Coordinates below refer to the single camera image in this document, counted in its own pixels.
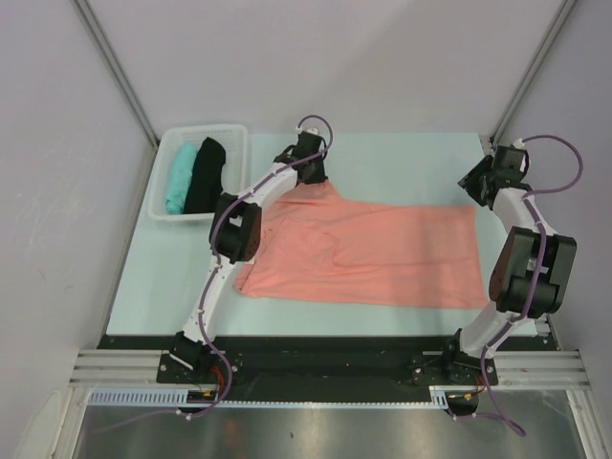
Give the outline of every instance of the white wall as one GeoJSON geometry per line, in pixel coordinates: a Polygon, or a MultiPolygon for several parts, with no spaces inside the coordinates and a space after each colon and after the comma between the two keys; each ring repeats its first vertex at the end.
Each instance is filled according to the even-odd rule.
{"type": "Polygon", "coordinates": [[[490,134],[561,0],[92,0],[158,136],[237,120],[288,132],[490,134]]]}
{"type": "Polygon", "coordinates": [[[0,457],[101,326],[152,152],[69,1],[3,2],[0,457]]]}
{"type": "MultiPolygon", "coordinates": [[[[563,194],[538,197],[547,220],[578,240],[578,254],[556,324],[567,348],[579,348],[591,384],[612,426],[612,2],[581,2],[506,140],[558,134],[584,156],[582,181],[563,194]]],[[[538,141],[529,145],[534,187],[565,183],[576,171],[571,152],[538,141]]]]}

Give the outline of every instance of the white plastic basket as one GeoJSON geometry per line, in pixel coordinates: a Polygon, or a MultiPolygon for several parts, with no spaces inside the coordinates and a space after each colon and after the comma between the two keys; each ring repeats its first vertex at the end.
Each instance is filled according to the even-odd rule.
{"type": "Polygon", "coordinates": [[[212,220],[214,213],[168,215],[165,211],[165,191],[170,167],[177,151],[190,142],[200,148],[206,137],[215,139],[226,150],[226,163],[221,173],[223,190],[236,194],[246,186],[247,180],[247,128],[240,124],[211,124],[208,126],[176,127],[162,136],[160,148],[151,174],[148,214],[153,220],[166,222],[195,222],[212,220]]]}

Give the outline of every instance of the teal folded shirt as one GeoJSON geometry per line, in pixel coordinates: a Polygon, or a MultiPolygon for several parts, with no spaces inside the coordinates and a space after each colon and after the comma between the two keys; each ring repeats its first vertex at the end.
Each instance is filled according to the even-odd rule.
{"type": "Polygon", "coordinates": [[[170,167],[165,189],[165,211],[168,215],[181,215],[185,207],[185,199],[191,176],[193,164],[198,156],[198,149],[191,143],[185,143],[176,153],[176,158],[170,167]]]}

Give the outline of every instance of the pink cloth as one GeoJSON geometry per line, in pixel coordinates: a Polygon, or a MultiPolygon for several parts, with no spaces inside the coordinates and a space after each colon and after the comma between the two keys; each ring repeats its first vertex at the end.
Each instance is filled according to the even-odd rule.
{"type": "Polygon", "coordinates": [[[248,296],[430,308],[482,308],[474,207],[395,207],[300,185],[264,212],[248,296]]]}

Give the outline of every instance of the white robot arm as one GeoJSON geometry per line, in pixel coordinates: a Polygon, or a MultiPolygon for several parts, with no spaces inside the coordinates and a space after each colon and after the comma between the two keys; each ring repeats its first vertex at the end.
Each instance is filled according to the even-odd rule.
{"type": "Polygon", "coordinates": [[[489,366],[499,345],[524,323],[558,310],[565,295],[576,241],[559,235],[521,183],[529,168],[524,148],[496,148],[460,182],[470,197],[502,221],[508,238],[489,283],[490,303],[460,329],[442,356],[442,373],[472,375],[489,366]]]}
{"type": "Polygon", "coordinates": [[[332,141],[330,137],[329,145],[320,149],[325,142],[316,129],[299,129],[297,144],[277,156],[254,186],[238,196],[221,195],[209,238],[212,257],[208,279],[183,330],[175,336],[170,348],[173,360],[190,370],[199,365],[202,346],[217,336],[219,306],[243,265],[259,248],[262,211],[298,184],[327,180],[323,160],[332,141]]]}

